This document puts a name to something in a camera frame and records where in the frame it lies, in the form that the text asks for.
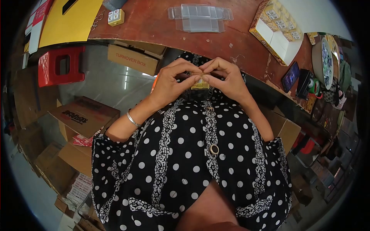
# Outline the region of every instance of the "phone screen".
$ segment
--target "phone screen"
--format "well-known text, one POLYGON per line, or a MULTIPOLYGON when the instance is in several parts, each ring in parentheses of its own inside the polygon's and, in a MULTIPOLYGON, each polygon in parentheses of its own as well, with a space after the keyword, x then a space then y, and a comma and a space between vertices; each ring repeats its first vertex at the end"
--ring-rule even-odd
POLYGON ((289 92, 289 90, 292 88, 298 77, 299 77, 298 63, 294 62, 292 67, 289 69, 288 73, 286 73, 286 75, 282 78, 282 84, 284 87, 284 91, 286 93, 289 92))

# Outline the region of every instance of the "silver bangle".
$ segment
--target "silver bangle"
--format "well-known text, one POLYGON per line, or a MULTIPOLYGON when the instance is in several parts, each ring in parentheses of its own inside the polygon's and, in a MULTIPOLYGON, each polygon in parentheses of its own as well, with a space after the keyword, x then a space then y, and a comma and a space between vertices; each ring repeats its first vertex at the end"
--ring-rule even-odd
POLYGON ((136 127, 138 127, 138 128, 139 128, 139 127, 141 127, 141 124, 136 123, 136 122, 131 118, 129 111, 127 111, 126 115, 127 115, 128 119, 131 121, 131 123, 133 123, 133 124, 134 124, 136 127))

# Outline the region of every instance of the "plastic packaging sheet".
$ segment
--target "plastic packaging sheet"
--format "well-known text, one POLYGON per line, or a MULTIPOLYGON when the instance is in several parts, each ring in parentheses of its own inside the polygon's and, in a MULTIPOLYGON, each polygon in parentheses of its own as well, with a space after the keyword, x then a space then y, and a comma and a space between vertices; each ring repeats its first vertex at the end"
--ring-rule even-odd
POLYGON ((168 8, 168 18, 176 29, 186 32, 224 32, 223 20, 234 20, 231 9, 204 4, 181 4, 168 8))

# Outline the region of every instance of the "wooden table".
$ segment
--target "wooden table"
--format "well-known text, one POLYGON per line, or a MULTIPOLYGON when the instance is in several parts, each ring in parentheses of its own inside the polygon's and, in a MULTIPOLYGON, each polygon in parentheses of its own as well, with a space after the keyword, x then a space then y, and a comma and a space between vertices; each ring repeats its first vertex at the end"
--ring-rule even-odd
MULTIPOLYGON (((130 0, 123 6, 125 23, 112 27, 99 23, 89 34, 89 39, 134 40, 196 53, 208 58, 221 57, 239 66, 241 71, 261 80, 281 94, 303 107, 308 113, 312 110, 311 102, 296 98, 298 81, 291 91, 283 91, 281 78, 289 67, 281 66, 270 52, 249 32, 249 28, 262 0, 130 0), (225 21, 223 33, 187 33, 176 30, 175 20, 169 20, 167 8, 180 6, 182 3, 209 4, 211 6, 231 8, 234 20, 225 21)), ((97 15, 105 10, 101 6, 97 15)), ((108 11, 104 14, 107 20, 108 11)), ((312 45, 304 36, 302 46, 294 61, 300 68, 312 70, 312 45)))

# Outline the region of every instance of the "red chair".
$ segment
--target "red chair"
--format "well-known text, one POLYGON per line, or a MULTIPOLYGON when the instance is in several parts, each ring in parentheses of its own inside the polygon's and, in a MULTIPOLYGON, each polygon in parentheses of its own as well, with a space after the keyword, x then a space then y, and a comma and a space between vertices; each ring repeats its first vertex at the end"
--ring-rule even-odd
POLYGON ((78 71, 80 53, 84 51, 85 47, 69 47, 46 52, 38 60, 38 85, 43 87, 84 81, 85 74, 78 71), (67 68, 65 74, 61 74, 60 62, 64 59, 67 68))

